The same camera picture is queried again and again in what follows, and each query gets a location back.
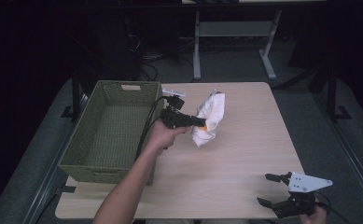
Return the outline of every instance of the green basket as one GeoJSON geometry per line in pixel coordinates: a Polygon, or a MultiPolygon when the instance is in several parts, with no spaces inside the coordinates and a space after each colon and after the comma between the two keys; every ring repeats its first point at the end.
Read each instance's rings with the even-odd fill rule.
{"type": "MultiPolygon", "coordinates": [[[[118,184],[134,163],[149,110],[161,96],[159,82],[98,81],[60,168],[79,182],[118,184]]],[[[162,109],[159,101],[150,122],[162,109]]],[[[154,170],[147,185],[153,183],[154,170]]]]}

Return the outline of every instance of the table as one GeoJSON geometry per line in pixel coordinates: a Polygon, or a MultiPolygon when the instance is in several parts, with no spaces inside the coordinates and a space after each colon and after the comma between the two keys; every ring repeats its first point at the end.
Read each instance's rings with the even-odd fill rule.
{"type": "MultiPolygon", "coordinates": [[[[319,2],[326,0],[240,0],[242,3],[270,3],[270,2],[319,2]]],[[[183,0],[183,4],[192,4],[191,0],[183,0]]],[[[274,35],[280,21],[282,10],[277,9],[271,21],[200,21],[200,12],[196,12],[195,21],[195,46],[193,52],[193,78],[200,80],[201,63],[199,55],[200,36],[265,36],[268,41],[263,49],[259,50],[259,57],[265,67],[268,78],[277,78],[274,73],[269,51],[272,46],[274,35]]]]}
{"type": "MultiPolygon", "coordinates": [[[[265,174],[303,174],[268,84],[188,83],[162,84],[185,92],[182,112],[196,108],[212,90],[226,94],[224,119],[217,137],[196,147],[190,133],[157,159],[154,184],[145,187],[135,218],[274,218],[257,197],[273,202],[288,198],[287,187],[265,179],[265,174]]],[[[110,184],[77,183],[69,177],[56,209],[58,218],[93,218],[110,184]]]]}

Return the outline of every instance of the white towel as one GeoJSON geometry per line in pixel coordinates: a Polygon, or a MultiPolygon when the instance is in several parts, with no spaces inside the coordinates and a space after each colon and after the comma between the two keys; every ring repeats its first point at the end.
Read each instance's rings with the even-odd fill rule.
{"type": "Polygon", "coordinates": [[[197,117],[206,119],[205,127],[193,127],[192,140],[200,147],[216,137],[218,123],[224,118],[225,93],[213,91],[198,108],[197,117]]]}

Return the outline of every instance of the forearm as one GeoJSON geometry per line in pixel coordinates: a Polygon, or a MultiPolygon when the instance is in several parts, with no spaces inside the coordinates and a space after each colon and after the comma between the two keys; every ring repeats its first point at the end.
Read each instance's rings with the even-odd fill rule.
{"type": "Polygon", "coordinates": [[[117,184],[99,208],[93,223],[132,223],[135,210],[157,155],[144,150],[123,180],[117,184]]]}

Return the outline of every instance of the wooden table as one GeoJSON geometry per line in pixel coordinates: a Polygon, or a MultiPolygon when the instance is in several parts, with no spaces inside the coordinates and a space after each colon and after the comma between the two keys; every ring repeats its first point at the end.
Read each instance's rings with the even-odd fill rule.
{"type": "MultiPolygon", "coordinates": [[[[224,119],[217,136],[196,147],[190,133],[157,159],[154,184],[146,187],[135,218],[272,218],[257,197],[280,202],[289,194],[283,183],[265,174],[303,174],[286,125],[266,83],[162,84],[185,92],[182,112],[196,108],[212,90],[226,94],[224,119]]],[[[77,183],[69,177],[74,193],[62,194],[58,218],[93,218],[114,185],[77,183]]]]}

